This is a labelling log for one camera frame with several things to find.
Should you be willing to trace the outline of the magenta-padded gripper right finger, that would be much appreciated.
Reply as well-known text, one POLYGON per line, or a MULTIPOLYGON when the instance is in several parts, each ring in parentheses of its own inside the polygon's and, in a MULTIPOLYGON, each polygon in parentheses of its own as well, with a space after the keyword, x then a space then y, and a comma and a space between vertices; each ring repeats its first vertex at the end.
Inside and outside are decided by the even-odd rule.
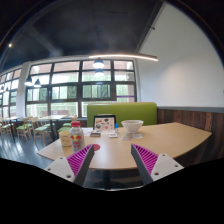
POLYGON ((131 154, 144 185, 183 169, 183 166, 168 154, 156 154, 136 144, 131 145, 131 154))

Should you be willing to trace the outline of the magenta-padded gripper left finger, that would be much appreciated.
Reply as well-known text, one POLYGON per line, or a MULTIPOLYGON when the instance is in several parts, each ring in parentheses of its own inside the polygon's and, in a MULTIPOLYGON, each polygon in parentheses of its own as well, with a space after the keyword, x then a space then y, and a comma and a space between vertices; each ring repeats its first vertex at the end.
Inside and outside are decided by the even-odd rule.
POLYGON ((82 186, 93 156, 94 146, 88 145, 68 157, 59 156, 46 171, 82 186))

